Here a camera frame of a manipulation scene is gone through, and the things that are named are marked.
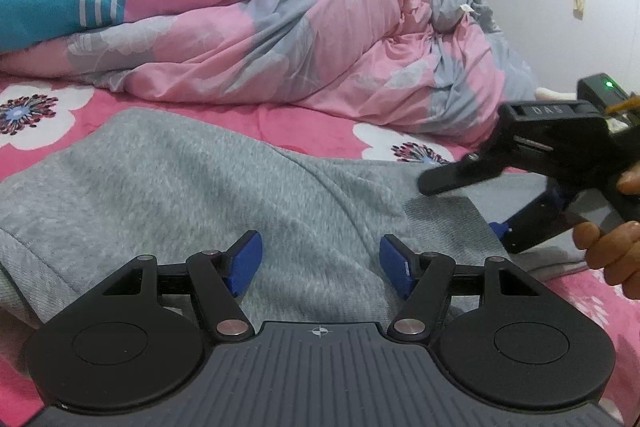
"gray ribbed plate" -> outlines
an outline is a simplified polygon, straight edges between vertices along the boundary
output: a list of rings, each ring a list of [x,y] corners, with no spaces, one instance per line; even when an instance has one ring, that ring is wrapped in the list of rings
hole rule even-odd
[[[186,388],[149,409],[88,417],[45,409],[30,427],[617,427],[596,405],[496,409],[462,393],[422,347],[375,324],[266,323],[213,350]]]

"hand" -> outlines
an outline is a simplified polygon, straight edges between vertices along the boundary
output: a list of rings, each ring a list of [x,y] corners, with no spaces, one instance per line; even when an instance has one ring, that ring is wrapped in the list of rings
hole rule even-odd
[[[622,174],[618,190],[623,194],[640,194],[640,163]],[[604,268],[607,284],[622,284],[627,298],[640,299],[640,223],[629,221],[606,235],[600,235],[600,229],[593,223],[582,223],[574,228],[574,243],[587,251],[589,268]]]

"floral bedsheet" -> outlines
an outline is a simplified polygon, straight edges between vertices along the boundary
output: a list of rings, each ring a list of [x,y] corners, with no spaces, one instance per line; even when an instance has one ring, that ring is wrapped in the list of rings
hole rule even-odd
[[[90,86],[7,79],[0,80],[0,181],[82,139],[129,107],[172,111],[314,156],[443,164],[466,153],[460,146],[306,108],[148,103]],[[633,425],[640,412],[640,302],[607,286],[599,271],[561,277],[548,286],[609,333],[618,359],[602,404],[625,425]],[[30,380],[0,357],[0,421],[17,427],[41,406]]]

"fingernail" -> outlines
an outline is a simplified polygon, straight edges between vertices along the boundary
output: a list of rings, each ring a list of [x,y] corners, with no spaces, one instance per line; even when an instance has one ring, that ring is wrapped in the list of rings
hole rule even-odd
[[[640,223],[637,221],[629,221],[625,224],[627,233],[629,234],[629,240],[635,243],[640,241]]]
[[[624,174],[622,174],[622,176],[620,176],[620,180],[618,181],[618,185],[625,185],[628,182],[632,182],[637,177],[638,177],[638,175],[635,172],[625,172]]]

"pink and gray blanket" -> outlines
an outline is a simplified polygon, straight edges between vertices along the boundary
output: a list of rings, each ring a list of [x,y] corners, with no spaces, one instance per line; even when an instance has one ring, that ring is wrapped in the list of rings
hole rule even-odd
[[[0,20],[0,76],[290,103],[463,144],[536,87],[482,0],[3,0]]]

